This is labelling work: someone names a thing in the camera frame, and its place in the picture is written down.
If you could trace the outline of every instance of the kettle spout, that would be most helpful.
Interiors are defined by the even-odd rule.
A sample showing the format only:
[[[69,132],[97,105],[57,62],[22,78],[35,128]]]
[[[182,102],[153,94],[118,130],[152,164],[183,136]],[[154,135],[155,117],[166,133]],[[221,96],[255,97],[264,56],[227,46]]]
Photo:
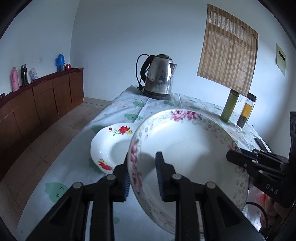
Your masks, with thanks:
[[[170,63],[170,72],[172,75],[174,74],[177,66],[178,66],[177,64]]]

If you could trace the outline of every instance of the tablecloth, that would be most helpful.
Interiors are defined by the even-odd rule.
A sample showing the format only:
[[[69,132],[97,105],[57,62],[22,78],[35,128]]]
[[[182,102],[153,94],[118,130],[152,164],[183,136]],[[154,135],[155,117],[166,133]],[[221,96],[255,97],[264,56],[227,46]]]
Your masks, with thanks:
[[[219,118],[223,108],[218,105],[177,93],[172,93],[167,101],[155,100],[144,96],[135,86],[130,86],[74,137],[47,170],[29,198],[19,220],[17,226],[19,241],[27,238],[74,182],[79,181],[87,185],[97,182],[104,176],[90,156],[91,140],[100,129],[115,123],[141,123],[152,114],[173,108],[196,111],[212,119],[229,133],[240,148],[259,149],[254,140],[254,137],[259,135],[249,124],[243,131],[234,126],[239,117],[237,113],[233,113],[230,121],[225,123]],[[256,201],[262,205],[261,199],[262,192],[250,183],[248,201]],[[146,215],[131,188],[127,201],[114,203],[113,210],[116,241],[174,239],[174,235],[157,226]],[[260,212],[256,207],[245,207],[244,214],[257,229],[260,228]]]

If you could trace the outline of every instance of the screw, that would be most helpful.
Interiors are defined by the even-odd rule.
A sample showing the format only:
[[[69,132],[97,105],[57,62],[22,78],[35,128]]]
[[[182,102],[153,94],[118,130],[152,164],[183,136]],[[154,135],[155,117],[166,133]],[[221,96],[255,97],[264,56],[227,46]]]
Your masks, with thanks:
[[[79,189],[79,188],[82,187],[82,183],[81,183],[81,182],[76,182],[76,183],[73,184],[73,187],[74,187],[75,189]]]
[[[216,187],[216,184],[213,183],[213,182],[208,182],[207,187],[210,188],[210,189],[214,189]]]
[[[175,180],[180,180],[180,179],[182,178],[181,174],[179,174],[179,173],[175,173],[175,174],[173,174],[172,177],[173,177],[173,179],[175,179]]]
[[[107,176],[107,179],[108,179],[109,181],[112,181],[112,180],[114,180],[115,178],[116,178],[116,176],[113,175],[113,174],[110,174],[110,175]]]

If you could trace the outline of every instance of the window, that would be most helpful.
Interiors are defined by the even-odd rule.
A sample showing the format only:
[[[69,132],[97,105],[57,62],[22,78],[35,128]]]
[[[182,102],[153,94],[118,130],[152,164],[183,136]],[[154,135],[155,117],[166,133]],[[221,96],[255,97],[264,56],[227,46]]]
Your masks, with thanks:
[[[252,82],[258,33],[208,4],[205,39],[197,75],[247,95]]]

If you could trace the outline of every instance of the pink thermos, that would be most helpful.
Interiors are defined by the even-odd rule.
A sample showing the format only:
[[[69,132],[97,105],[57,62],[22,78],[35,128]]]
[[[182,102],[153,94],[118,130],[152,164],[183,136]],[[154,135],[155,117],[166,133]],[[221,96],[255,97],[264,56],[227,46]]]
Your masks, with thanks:
[[[20,88],[18,83],[18,76],[17,76],[17,69],[13,67],[11,71],[11,85],[12,85],[12,91],[15,92]]]

